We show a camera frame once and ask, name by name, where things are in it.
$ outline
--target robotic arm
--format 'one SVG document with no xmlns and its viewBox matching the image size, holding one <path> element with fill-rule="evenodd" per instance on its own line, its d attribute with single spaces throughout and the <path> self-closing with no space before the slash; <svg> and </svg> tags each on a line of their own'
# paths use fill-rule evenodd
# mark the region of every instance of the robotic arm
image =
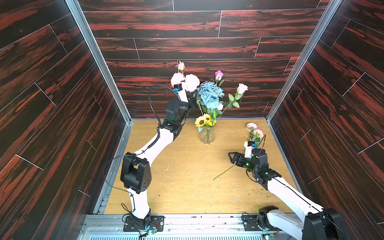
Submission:
<svg viewBox="0 0 384 240">
<path fill-rule="evenodd" d="M 325 209 L 306 198 L 270 169 L 265 149 L 255 148 L 252 141 L 245 142 L 244 146 L 245 154 L 228 153 L 231 163 L 252 172 L 257 183 L 280 198 L 300 219 L 287 216 L 275 206 L 267 206 L 259 210 L 257 222 L 261 230 L 276 227 L 298 240 L 347 240 L 340 229 L 343 219 L 335 210 Z"/>
</svg>

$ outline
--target sunflower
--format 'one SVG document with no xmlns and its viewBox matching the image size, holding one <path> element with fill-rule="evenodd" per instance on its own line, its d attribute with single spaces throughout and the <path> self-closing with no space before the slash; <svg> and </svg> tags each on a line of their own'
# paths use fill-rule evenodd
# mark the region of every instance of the sunflower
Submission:
<svg viewBox="0 0 384 240">
<path fill-rule="evenodd" d="M 203 117 L 205 117 L 207 119 L 207 122 L 210 122 L 211 121 L 211 115 L 207 114 L 207 113 L 204 113 L 203 114 Z"/>
<path fill-rule="evenodd" d="M 205 116 L 200 116 L 196 118 L 195 124 L 196 124 L 196 127 L 202 127 L 206 124 L 206 122 L 207 122 L 207 118 Z"/>
<path fill-rule="evenodd" d="M 213 126 L 215 126 L 216 125 L 216 120 L 214 120 L 213 122 L 211 122 L 211 121 L 209 121 L 209 122 L 207 122 L 208 123 L 208 125 L 210 126 L 210 127 L 213 127 Z"/>
</svg>

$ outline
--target wooden table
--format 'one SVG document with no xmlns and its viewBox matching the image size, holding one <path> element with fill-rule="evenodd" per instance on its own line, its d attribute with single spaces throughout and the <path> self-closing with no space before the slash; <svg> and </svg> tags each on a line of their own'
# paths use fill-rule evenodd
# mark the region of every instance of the wooden table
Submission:
<svg viewBox="0 0 384 240">
<path fill-rule="evenodd" d="M 152 182 L 147 191 L 152 213 L 251 213 L 268 205 L 274 205 L 283 212 L 292 212 L 278 197 L 252 182 L 245 174 L 245 168 L 234 167 L 212 180 L 232 166 L 228 152 L 244 151 L 244 141 L 248 140 L 245 127 L 249 122 L 256 123 L 267 135 L 264 148 L 270 168 L 295 187 L 265 120 L 220 120 L 214 129 L 215 140 L 211 145 L 200 141 L 194 120 L 187 120 L 180 135 L 151 166 Z M 126 152 L 141 148 L 156 134 L 156 127 L 157 121 L 135 121 Z M 114 186 L 124 189 L 120 171 Z M 131 209 L 128 193 L 112 189 L 105 214 L 125 214 L 121 203 Z"/>
</svg>

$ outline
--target pink peony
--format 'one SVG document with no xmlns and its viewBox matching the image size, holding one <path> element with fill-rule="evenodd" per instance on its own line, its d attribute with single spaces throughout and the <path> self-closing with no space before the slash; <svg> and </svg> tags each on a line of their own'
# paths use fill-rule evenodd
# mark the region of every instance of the pink peony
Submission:
<svg viewBox="0 0 384 240">
<path fill-rule="evenodd" d="M 215 73 L 215 79 L 216 81 L 220 81 L 220 79 L 224 76 L 224 73 L 222 73 L 220 70 L 217 70 Z"/>
<path fill-rule="evenodd" d="M 177 65 L 177 67 L 179 68 L 179 70 L 183 71 L 185 66 L 184 66 L 184 63 L 183 62 L 179 62 L 179 64 Z"/>
<path fill-rule="evenodd" d="M 193 74 L 188 74 L 185 76 L 185 89 L 189 92 L 196 90 L 197 86 L 200 84 L 200 80 Z"/>
<path fill-rule="evenodd" d="M 256 125 L 255 123 L 253 123 L 253 122 L 250 122 L 250 123 L 247 124 L 246 129 L 247 129 L 248 131 L 251 131 L 251 130 L 253 130 L 253 129 L 257 129 L 257 125 Z"/>
<path fill-rule="evenodd" d="M 258 137 L 260 139 L 264 136 L 263 131 L 261 131 L 260 129 L 255 129 L 252 133 L 255 137 Z"/>
<path fill-rule="evenodd" d="M 185 77 L 182 73 L 175 73 L 173 74 L 173 77 L 170 79 L 170 83 L 172 84 L 172 86 L 174 86 L 175 84 L 179 84 L 184 80 L 185 80 Z"/>
<path fill-rule="evenodd" d="M 246 90 L 248 90 L 248 86 L 242 83 L 239 83 L 239 87 L 237 87 L 237 93 L 243 94 Z"/>
<path fill-rule="evenodd" d="M 219 103 L 217 109 L 218 109 L 218 110 L 223 110 L 223 107 L 224 107 L 224 105 L 223 105 L 222 103 Z"/>
</svg>

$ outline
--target glass vase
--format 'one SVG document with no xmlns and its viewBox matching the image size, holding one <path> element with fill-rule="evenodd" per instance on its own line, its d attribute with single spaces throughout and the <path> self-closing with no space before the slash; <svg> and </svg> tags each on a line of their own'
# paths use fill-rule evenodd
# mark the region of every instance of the glass vase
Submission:
<svg viewBox="0 0 384 240">
<path fill-rule="evenodd" d="M 200 132 L 200 140 L 204 144 L 211 144 L 215 140 L 214 127 L 205 127 Z"/>
</svg>

